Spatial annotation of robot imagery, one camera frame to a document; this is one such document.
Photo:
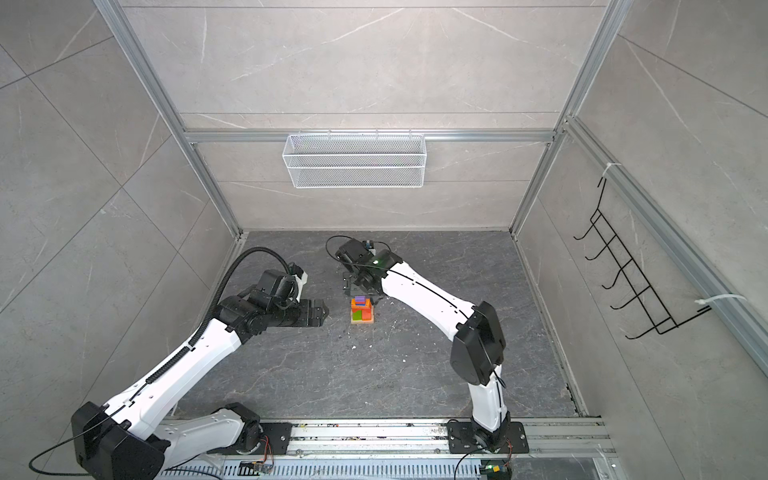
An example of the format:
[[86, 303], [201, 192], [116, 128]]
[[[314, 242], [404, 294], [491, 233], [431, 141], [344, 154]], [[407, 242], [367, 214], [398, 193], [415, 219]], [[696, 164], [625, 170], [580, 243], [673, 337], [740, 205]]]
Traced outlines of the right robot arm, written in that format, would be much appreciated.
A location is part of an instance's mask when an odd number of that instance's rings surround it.
[[460, 299], [416, 272], [400, 256], [362, 248], [334, 254], [352, 282], [367, 293], [398, 300], [430, 321], [451, 341], [450, 365], [467, 383], [476, 448], [495, 451], [506, 442], [511, 417], [501, 379], [506, 339], [495, 308]]

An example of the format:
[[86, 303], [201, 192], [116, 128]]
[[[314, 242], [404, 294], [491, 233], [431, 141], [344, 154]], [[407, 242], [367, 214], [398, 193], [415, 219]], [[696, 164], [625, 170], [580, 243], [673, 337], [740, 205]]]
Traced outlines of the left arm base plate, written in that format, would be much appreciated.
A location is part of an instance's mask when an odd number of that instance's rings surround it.
[[209, 450], [210, 454], [223, 455], [285, 455], [293, 425], [288, 422], [260, 423], [258, 427], [247, 424], [236, 442], [228, 447]]

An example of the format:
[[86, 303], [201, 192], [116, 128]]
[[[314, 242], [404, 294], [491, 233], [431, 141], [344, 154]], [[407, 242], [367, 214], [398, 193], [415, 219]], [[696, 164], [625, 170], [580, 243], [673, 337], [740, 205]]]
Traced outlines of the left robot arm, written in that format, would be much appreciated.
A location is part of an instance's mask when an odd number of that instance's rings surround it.
[[287, 307], [230, 296], [198, 340], [188, 339], [134, 385], [104, 405], [87, 402], [72, 416], [75, 459], [95, 479], [153, 479], [209, 451], [251, 453], [266, 441], [259, 416], [240, 403], [192, 420], [170, 421], [171, 408], [214, 366], [269, 327], [320, 327], [322, 300]]

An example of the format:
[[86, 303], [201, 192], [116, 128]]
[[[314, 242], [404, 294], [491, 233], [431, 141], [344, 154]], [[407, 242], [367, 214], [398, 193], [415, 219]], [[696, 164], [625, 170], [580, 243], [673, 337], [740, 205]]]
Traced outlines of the orange-yellow rectangular block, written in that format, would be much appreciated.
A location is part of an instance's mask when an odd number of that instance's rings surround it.
[[352, 301], [350, 303], [350, 309], [352, 311], [368, 311], [373, 308], [373, 305], [370, 301], [366, 301], [365, 303], [356, 303]]

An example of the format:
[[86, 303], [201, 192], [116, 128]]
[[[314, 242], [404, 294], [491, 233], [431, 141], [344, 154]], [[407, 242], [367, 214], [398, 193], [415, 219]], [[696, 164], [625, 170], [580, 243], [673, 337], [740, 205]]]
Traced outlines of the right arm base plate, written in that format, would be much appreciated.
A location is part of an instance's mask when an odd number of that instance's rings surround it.
[[465, 454], [475, 451], [493, 454], [528, 454], [530, 447], [521, 422], [505, 419], [500, 428], [489, 432], [474, 421], [451, 419], [445, 423], [449, 451]]

